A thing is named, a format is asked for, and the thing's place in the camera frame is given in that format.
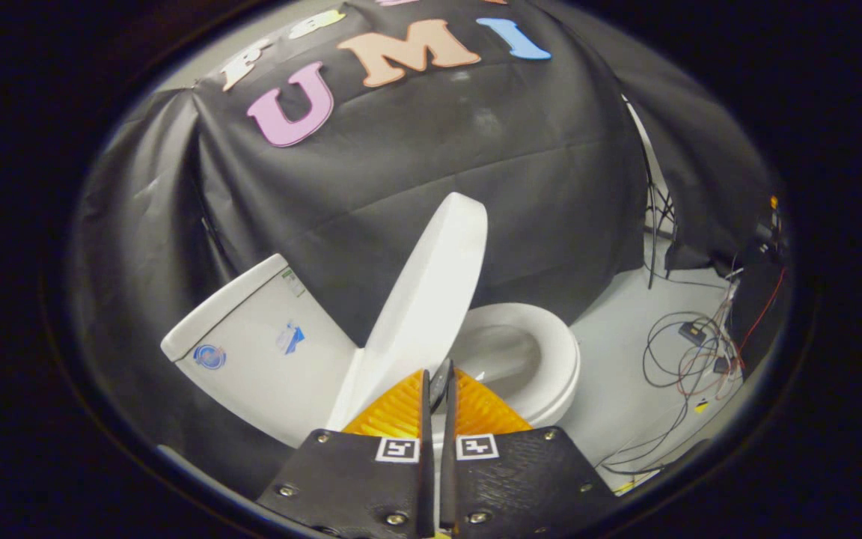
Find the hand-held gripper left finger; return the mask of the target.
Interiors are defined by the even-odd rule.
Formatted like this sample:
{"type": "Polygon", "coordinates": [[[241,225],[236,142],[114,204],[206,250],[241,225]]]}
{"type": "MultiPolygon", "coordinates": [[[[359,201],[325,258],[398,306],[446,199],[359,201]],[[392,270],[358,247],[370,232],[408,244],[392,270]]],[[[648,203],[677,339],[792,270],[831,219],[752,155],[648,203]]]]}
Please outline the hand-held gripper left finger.
{"type": "Polygon", "coordinates": [[[339,538],[435,535],[430,375],[388,389],[341,430],[312,430],[257,500],[339,538]]]}

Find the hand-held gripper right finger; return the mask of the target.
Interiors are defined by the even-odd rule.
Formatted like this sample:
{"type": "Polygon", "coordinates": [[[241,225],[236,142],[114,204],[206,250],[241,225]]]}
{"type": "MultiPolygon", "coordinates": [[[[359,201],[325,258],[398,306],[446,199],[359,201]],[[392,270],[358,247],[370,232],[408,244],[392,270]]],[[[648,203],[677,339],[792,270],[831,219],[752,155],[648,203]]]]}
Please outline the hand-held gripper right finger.
{"type": "Polygon", "coordinates": [[[618,508],[561,427],[531,427],[459,369],[446,406],[438,525],[451,538],[575,538],[618,508]]]}

